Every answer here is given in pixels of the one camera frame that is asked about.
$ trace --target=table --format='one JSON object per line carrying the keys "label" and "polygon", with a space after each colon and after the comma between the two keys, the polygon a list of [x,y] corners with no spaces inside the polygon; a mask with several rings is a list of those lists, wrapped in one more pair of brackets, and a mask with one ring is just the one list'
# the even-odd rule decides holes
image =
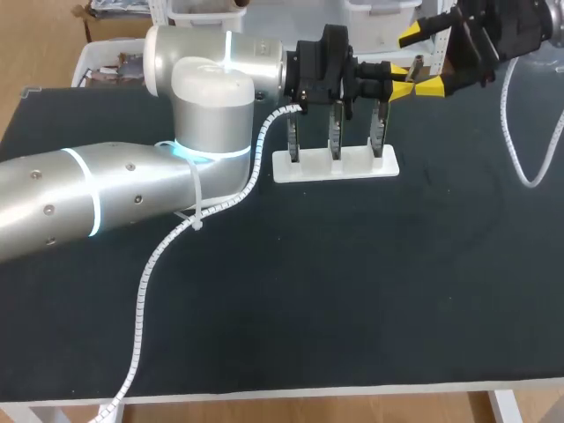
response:
{"label": "table", "polygon": [[[546,75],[517,73],[510,94],[529,174],[561,108],[546,88],[562,76]],[[153,272],[127,402],[562,384],[564,153],[538,189],[523,189],[501,138],[499,88],[394,104],[388,141],[401,174],[385,181],[275,184],[269,157],[285,148],[275,123],[255,192],[184,234]],[[369,104],[357,111],[345,143],[367,134]],[[256,126],[267,113],[257,110]],[[312,112],[302,139],[326,126]],[[167,101],[143,89],[43,90],[21,101],[0,159],[173,136]],[[152,219],[0,264],[0,406],[116,393],[141,270],[177,223]],[[509,394],[515,402],[499,398]]]}

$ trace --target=cable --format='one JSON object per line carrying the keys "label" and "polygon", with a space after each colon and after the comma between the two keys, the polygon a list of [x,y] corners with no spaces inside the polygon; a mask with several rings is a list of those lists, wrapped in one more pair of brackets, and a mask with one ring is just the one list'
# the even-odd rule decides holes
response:
{"label": "cable", "polygon": [[[155,144],[155,147],[160,147],[161,145],[169,145],[171,147],[175,147],[172,141],[160,141]],[[194,179],[194,189],[196,192],[196,213],[194,214],[194,223],[192,227],[195,231],[199,231],[202,229],[202,183],[200,182],[200,174],[197,171],[197,166],[189,157],[184,157],[184,159],[188,162],[188,166],[190,167],[190,172],[192,174],[192,178]],[[189,219],[181,211],[177,211],[175,213],[176,216],[182,219]]]}
{"label": "cable", "polygon": [[[263,144],[266,137],[266,132],[270,128],[271,124],[276,118],[282,115],[287,115],[295,112],[301,111],[301,107],[297,104],[291,104],[278,108],[274,110],[264,121],[263,127],[259,131],[258,138],[256,140],[256,152],[255,152],[255,163],[253,165],[253,170],[247,185],[239,194],[235,197],[225,201],[224,203],[214,205],[208,209],[202,211],[202,219],[211,216],[212,214],[222,212],[224,210],[230,209],[234,205],[237,205],[250,193],[250,191],[255,187],[256,181],[258,180],[258,174],[261,168],[261,162],[263,159]],[[145,269],[143,270],[143,275],[139,282],[139,289],[137,291],[137,312],[135,314],[135,336],[133,338],[133,354],[131,356],[130,370],[128,371],[125,381],[122,387],[115,395],[114,399],[102,410],[94,419],[90,420],[90,423],[101,423],[108,415],[110,415],[117,406],[122,402],[123,398],[127,394],[135,374],[137,372],[137,367],[139,365],[139,359],[141,357],[141,342],[143,341],[143,319],[145,314],[145,296],[147,292],[147,286],[149,285],[149,278],[151,277],[152,270],[155,264],[159,260],[159,257],[167,249],[172,241],[174,241],[182,232],[192,226],[194,223],[194,216],[190,216],[187,220],[184,220],[180,225],[173,229],[170,234],[165,237],[159,244],[159,246],[152,252],[149,261],[147,262]]]}
{"label": "cable", "polygon": [[529,181],[521,168],[521,163],[519,163],[519,158],[517,157],[517,152],[515,147],[513,146],[513,140],[511,139],[511,135],[509,134],[509,126],[508,126],[508,113],[507,113],[507,106],[508,106],[508,91],[509,91],[509,83],[511,82],[511,77],[513,76],[513,71],[517,65],[517,58],[513,59],[509,63],[508,71],[505,74],[505,80],[503,81],[503,88],[501,90],[501,129],[503,130],[503,136],[505,137],[505,143],[509,150],[509,156],[511,157],[511,161],[513,161],[513,166],[515,167],[515,171],[517,172],[517,176],[521,183],[527,188],[536,188],[543,180],[550,167],[554,152],[556,151],[556,146],[560,141],[560,135],[562,134],[562,130],[564,130],[564,111],[562,111],[562,115],[560,115],[560,119],[556,123],[556,128],[554,128],[553,137],[550,140],[550,144],[548,145],[548,149],[546,150],[545,160],[543,161],[540,170],[538,171],[537,177],[532,181]]}

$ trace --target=white tool stand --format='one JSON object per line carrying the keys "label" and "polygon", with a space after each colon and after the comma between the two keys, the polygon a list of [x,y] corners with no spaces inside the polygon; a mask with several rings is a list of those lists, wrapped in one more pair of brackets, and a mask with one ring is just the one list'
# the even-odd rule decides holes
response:
{"label": "white tool stand", "polygon": [[375,102],[370,137],[364,145],[343,147],[343,103],[330,106],[326,148],[300,149],[298,116],[287,118],[288,151],[272,154],[274,181],[311,182],[339,179],[382,178],[399,175],[394,147],[386,145],[388,103]]}

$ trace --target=plastic bin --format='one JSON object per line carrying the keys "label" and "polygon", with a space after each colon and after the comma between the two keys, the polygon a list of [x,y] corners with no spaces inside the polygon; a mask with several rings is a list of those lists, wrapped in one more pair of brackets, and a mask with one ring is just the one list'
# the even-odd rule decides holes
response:
{"label": "plastic bin", "polygon": [[168,17],[176,26],[206,26],[217,27],[221,31],[242,32],[243,16],[247,13],[247,8],[224,13],[189,13],[193,3],[200,3],[200,0],[168,0]]}
{"label": "plastic bin", "polygon": [[78,59],[77,68],[70,86],[80,86],[86,72],[99,69],[102,66],[117,66],[120,64],[120,53],[140,55],[145,47],[144,39],[96,41],[86,44]]}
{"label": "plastic bin", "polygon": [[399,49],[397,39],[416,19],[421,0],[341,0],[354,53]]}

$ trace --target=storage box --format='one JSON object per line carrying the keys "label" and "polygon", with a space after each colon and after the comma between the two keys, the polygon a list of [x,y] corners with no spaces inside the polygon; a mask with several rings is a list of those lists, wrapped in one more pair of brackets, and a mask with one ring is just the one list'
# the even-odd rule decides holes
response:
{"label": "storage box", "polygon": [[90,10],[90,5],[75,6],[72,14],[84,21],[86,41],[106,41],[114,38],[144,38],[152,26],[150,16],[139,17],[137,14],[119,18],[97,19]]}
{"label": "storage box", "polygon": [[145,40],[96,41],[86,44],[78,59],[70,86],[80,86],[88,70],[119,65],[120,53],[139,55],[143,53],[144,47]]}
{"label": "storage box", "polygon": [[221,31],[242,32],[242,19],[246,8],[234,7],[234,11],[224,13],[189,13],[189,9],[199,0],[169,0],[167,15],[176,26],[217,27]]}
{"label": "storage box", "polygon": [[417,18],[421,0],[341,0],[354,53],[399,49],[397,39]]}

